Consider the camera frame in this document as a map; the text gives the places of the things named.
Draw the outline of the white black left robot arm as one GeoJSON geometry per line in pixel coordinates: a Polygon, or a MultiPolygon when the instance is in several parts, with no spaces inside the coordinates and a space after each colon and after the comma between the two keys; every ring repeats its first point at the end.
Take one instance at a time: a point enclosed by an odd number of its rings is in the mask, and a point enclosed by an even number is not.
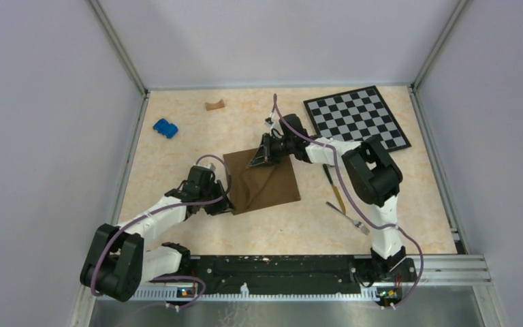
{"type": "Polygon", "coordinates": [[[184,281],[191,273],[188,248],[177,243],[164,243],[154,250],[148,246],[200,211],[212,216],[231,211],[234,206],[227,193],[214,165],[191,166],[187,178],[150,208],[124,223],[97,228],[80,283],[94,296],[126,302],[140,284],[157,277],[184,281]]]}

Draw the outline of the brown fabric napkin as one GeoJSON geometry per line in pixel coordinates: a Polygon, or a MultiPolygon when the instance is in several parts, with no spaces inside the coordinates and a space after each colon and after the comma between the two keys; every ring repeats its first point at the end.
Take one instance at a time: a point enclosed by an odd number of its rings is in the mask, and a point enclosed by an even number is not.
{"type": "Polygon", "coordinates": [[[232,176],[229,199],[233,215],[301,200],[296,175],[289,156],[276,166],[250,168],[247,164],[256,150],[224,154],[232,176]]]}

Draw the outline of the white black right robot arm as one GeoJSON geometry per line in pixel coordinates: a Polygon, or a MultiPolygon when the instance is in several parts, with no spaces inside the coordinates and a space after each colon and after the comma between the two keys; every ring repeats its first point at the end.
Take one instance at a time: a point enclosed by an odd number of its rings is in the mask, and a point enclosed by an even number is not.
{"type": "Polygon", "coordinates": [[[343,164],[356,195],[370,207],[368,220],[375,227],[371,245],[373,274],[382,281],[397,275],[405,259],[396,214],[403,176],[381,141],[375,137],[365,141],[340,141],[309,136],[296,114],[280,119],[269,116],[265,124],[270,131],[261,137],[248,166],[275,166],[290,155],[310,164],[334,168],[343,164]]]}

